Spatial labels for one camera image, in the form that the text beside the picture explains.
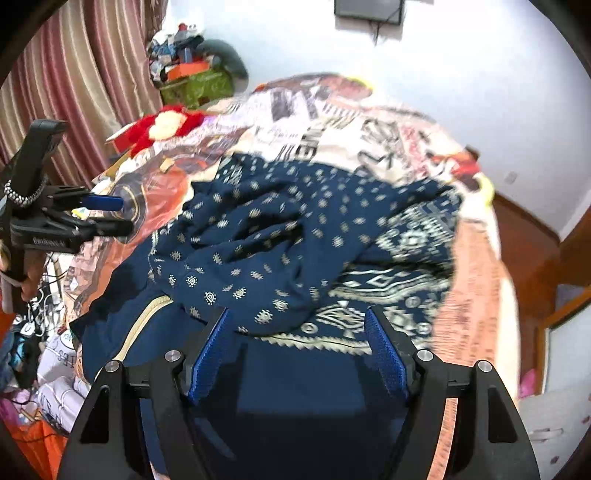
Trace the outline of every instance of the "white wall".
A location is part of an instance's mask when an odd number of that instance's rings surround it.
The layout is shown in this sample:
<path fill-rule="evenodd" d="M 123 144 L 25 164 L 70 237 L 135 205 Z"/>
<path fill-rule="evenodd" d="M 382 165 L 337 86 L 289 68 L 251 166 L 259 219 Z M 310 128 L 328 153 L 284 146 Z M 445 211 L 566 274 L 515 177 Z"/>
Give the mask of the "white wall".
<path fill-rule="evenodd" d="M 566 222 L 566 225 L 560 231 L 560 239 L 564 240 L 568 237 L 569 233 L 573 231 L 574 227 L 577 226 L 577 223 L 580 222 L 581 218 L 587 209 L 591 207 L 591 180 L 589 180 L 589 188 L 587 192 L 584 194 L 583 199 L 579 202 L 579 204 L 575 207 L 573 215 Z"/>
<path fill-rule="evenodd" d="M 402 29 L 374 46 L 366 22 L 338 30 L 333 0 L 170 0 L 201 7 L 249 87 L 297 73 L 360 76 L 435 117 L 482 152 L 497 189 L 564 232 L 591 179 L 591 79 L 528 0 L 407 1 Z M 516 171 L 514 184 L 504 178 Z"/>

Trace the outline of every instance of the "blue gripper pad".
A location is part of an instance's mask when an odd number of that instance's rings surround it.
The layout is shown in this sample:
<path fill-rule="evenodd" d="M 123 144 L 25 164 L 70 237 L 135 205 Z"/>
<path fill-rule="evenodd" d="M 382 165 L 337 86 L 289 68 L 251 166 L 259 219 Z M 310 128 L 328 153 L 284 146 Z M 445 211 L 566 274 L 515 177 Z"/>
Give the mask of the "blue gripper pad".
<path fill-rule="evenodd" d="M 195 405 L 208 395 L 224 357 L 233 350 L 237 334 L 234 332 L 231 316 L 229 309 L 226 309 L 193 366 L 193 377 L 187 398 Z"/>
<path fill-rule="evenodd" d="M 391 395 L 402 396 L 407 400 L 406 367 L 371 308 L 365 312 L 365 334 L 386 389 Z"/>

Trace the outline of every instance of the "metal screw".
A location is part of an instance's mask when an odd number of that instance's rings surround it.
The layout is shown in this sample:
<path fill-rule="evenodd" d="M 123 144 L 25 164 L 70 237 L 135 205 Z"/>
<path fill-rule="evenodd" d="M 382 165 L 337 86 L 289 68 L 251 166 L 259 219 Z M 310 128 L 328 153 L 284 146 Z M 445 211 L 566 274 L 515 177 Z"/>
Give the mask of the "metal screw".
<path fill-rule="evenodd" d="M 482 370 L 483 372 L 490 372 L 492 370 L 492 365 L 490 362 L 487 362 L 486 360 L 480 360 L 478 362 L 478 368 L 480 368 L 480 370 Z"/>
<path fill-rule="evenodd" d="M 429 350 L 419 350 L 417 357 L 423 362 L 430 362 L 433 360 L 433 354 Z"/>
<path fill-rule="evenodd" d="M 164 354 L 164 358 L 167 362 L 176 362 L 179 358 L 181 358 L 181 352 L 178 350 L 170 350 Z"/>
<path fill-rule="evenodd" d="M 107 370 L 110 374 L 113 373 L 115 370 L 119 368 L 119 362 L 117 360 L 111 360 L 107 362 L 105 365 L 105 370 Z"/>

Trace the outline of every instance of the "bed sheet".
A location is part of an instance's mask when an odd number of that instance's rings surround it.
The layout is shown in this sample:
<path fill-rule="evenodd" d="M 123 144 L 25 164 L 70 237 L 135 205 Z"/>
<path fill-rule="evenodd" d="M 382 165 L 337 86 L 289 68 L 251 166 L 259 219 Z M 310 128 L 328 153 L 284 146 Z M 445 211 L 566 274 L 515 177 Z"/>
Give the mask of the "bed sheet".
<path fill-rule="evenodd" d="M 490 360 L 517 397 L 515 293 L 500 262 L 491 206 L 494 189 L 469 151 L 427 115 L 336 74 L 271 82 L 254 94 L 210 105 L 208 111 L 216 115 L 200 128 L 183 138 L 156 142 L 123 162 L 115 181 L 102 183 L 101 193 L 124 197 L 121 215 L 132 219 L 135 228 L 125 239 L 95 239 L 74 259 L 63 281 L 69 296 L 68 322 L 85 313 L 104 292 L 111 272 L 136 245 L 181 212 L 193 196 L 191 182 L 213 180 L 228 154 L 308 160 L 397 186 L 433 177 L 454 185 L 463 204 L 454 243 L 456 272 L 435 322 L 432 348 L 448 362 L 473 365 L 477 359 Z M 394 327 L 407 333 L 413 329 L 413 325 Z M 443 477 L 453 416 L 450 402 L 432 480 Z"/>

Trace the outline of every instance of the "red plush toy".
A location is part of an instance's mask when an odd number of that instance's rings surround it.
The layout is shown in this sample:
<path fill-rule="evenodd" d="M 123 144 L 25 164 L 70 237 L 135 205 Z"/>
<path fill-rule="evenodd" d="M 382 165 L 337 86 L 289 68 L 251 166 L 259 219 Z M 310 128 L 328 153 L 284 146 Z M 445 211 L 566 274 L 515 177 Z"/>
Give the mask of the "red plush toy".
<path fill-rule="evenodd" d="M 155 141 L 184 137 L 201 126 L 204 119 L 201 112 L 191 113 L 182 105 L 165 106 L 159 113 L 143 117 L 124 133 L 129 143 L 134 144 L 130 157 L 150 148 Z"/>

